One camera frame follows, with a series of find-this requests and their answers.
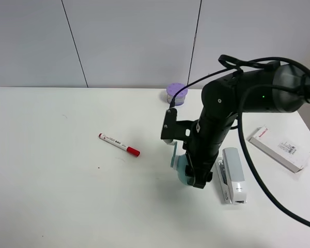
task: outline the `purple lid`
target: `purple lid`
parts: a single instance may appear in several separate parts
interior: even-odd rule
[[[177,91],[179,91],[181,88],[185,87],[185,85],[180,84],[180,83],[173,83],[170,84],[167,88],[166,88],[166,93],[170,96],[174,96],[175,93],[177,93]],[[177,95],[177,97],[184,97],[187,95],[187,91],[188,89],[184,89],[181,93],[179,93]]]

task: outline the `white wall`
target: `white wall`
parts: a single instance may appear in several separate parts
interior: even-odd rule
[[[86,86],[60,0],[0,0],[0,86]]]
[[[199,2],[65,0],[88,85],[187,83]]]
[[[223,69],[221,54],[283,56],[310,67],[310,0],[203,0],[190,82]]]

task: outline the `stapler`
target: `stapler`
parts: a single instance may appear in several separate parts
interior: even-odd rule
[[[246,203],[247,186],[237,148],[223,149],[223,157],[215,162],[227,204]]]

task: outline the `purple container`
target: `purple container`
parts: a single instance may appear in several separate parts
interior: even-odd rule
[[[183,84],[179,84],[179,83],[173,83],[173,84],[170,84],[167,88],[166,88],[166,93],[167,93],[167,102],[168,103],[171,103],[171,100],[172,98],[174,97],[174,95],[181,89],[185,87],[185,85]],[[176,106],[179,106],[179,105],[182,105],[185,101],[185,97],[187,95],[187,92],[188,92],[188,89],[184,89],[181,93],[179,93],[177,96],[176,96],[176,99],[175,99],[175,105]]]

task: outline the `white box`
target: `white box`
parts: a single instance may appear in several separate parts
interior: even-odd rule
[[[306,167],[310,158],[310,152],[288,138],[274,134],[266,126],[259,129],[249,141],[294,173]]]

